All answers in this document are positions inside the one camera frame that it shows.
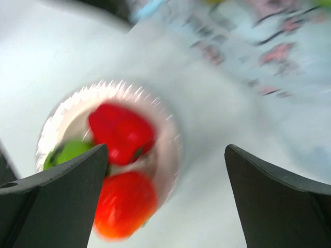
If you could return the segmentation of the orange red tomato toy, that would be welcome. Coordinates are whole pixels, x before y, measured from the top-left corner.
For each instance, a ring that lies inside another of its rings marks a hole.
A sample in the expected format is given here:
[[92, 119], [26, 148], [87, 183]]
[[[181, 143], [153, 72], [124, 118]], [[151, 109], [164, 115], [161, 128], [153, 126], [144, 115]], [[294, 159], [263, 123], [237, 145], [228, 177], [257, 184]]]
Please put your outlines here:
[[157, 211], [158, 196], [152, 181], [139, 172], [104, 178], [94, 225], [108, 239], [125, 239]]

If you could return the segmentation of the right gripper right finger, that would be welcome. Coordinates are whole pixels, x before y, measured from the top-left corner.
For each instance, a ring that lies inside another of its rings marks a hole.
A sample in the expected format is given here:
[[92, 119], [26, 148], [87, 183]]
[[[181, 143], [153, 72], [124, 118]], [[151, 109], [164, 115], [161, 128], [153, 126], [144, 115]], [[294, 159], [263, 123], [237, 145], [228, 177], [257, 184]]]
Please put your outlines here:
[[224, 153], [247, 247], [330, 247], [330, 185], [228, 145]]

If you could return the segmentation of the light blue plastic bag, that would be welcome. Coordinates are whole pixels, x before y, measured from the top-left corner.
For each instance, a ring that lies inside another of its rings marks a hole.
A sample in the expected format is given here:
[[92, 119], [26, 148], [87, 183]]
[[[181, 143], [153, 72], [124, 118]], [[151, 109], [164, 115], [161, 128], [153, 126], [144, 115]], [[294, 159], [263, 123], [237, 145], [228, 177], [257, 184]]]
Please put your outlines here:
[[300, 167], [330, 180], [330, 8], [310, 1], [128, 1], [262, 97]]

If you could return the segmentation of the green watermelon toy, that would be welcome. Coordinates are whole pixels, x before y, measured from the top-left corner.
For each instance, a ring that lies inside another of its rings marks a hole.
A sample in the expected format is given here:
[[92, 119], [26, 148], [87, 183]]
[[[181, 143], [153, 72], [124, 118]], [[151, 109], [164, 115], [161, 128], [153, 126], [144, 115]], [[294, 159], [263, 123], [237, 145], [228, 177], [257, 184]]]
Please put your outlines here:
[[94, 144], [90, 141], [72, 139], [54, 148], [46, 157], [43, 170], [50, 169], [59, 164], [67, 162], [80, 154], [90, 150]]

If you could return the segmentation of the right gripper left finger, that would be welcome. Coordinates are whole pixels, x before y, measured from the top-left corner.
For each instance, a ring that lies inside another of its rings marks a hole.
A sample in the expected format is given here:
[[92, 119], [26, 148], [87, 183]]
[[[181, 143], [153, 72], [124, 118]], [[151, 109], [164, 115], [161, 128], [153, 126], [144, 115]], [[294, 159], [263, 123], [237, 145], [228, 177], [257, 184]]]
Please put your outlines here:
[[22, 179], [1, 156], [1, 247], [87, 247], [107, 155], [97, 145]]

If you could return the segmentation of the red bell pepper toy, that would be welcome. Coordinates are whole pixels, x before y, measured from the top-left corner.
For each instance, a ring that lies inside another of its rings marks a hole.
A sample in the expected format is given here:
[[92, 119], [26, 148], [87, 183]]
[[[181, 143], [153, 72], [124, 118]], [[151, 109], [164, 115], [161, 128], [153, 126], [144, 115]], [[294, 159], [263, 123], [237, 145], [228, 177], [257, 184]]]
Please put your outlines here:
[[100, 104], [88, 115], [87, 121], [94, 142], [106, 144], [111, 164], [129, 165], [148, 153], [156, 142], [154, 125], [119, 103]]

